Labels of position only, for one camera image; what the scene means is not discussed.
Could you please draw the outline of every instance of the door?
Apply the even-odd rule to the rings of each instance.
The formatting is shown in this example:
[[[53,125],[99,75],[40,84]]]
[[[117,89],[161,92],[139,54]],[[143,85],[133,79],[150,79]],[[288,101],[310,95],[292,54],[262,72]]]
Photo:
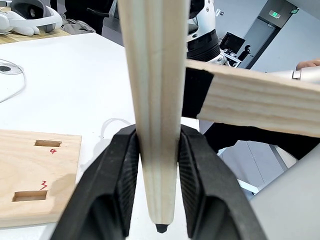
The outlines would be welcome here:
[[[258,18],[253,22],[251,28],[244,36],[245,42],[237,53],[237,56],[239,56],[245,50],[246,45],[251,46],[249,48],[250,54],[246,56],[243,62],[239,65],[239,68],[245,69],[251,63],[257,53],[262,54],[260,49],[265,45],[274,31],[275,27]]]

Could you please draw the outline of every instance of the plywood board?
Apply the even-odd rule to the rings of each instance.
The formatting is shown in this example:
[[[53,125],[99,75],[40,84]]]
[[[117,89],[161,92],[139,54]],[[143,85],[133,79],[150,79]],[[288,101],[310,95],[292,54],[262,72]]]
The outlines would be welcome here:
[[[81,136],[0,130],[0,227],[56,222],[75,188]]]

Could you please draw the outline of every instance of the black tip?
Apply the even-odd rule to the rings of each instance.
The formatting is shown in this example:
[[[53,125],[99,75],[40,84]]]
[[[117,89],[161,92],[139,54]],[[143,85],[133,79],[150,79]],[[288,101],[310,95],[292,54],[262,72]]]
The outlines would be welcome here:
[[[155,227],[157,232],[161,234],[165,233],[168,229],[168,225],[166,224],[156,224]]]

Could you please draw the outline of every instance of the red number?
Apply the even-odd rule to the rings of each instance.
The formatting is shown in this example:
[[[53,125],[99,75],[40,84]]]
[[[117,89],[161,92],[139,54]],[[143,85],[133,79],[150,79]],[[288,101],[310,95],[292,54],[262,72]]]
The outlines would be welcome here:
[[[41,191],[42,189],[45,189],[46,187],[48,187],[48,185],[46,185],[47,181],[42,181],[41,186],[44,186],[43,188],[41,188],[39,191]]]
[[[50,150],[50,153],[52,153],[52,154],[54,154],[55,152],[57,152],[57,150],[55,150],[55,149]]]

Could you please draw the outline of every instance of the computer monitor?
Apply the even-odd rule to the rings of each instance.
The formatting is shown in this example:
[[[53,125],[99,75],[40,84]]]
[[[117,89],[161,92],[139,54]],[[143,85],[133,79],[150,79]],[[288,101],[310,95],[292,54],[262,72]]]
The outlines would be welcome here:
[[[227,32],[220,43],[220,48],[222,50],[228,49],[229,53],[232,52],[237,54],[245,41],[245,39],[238,37],[231,32]]]

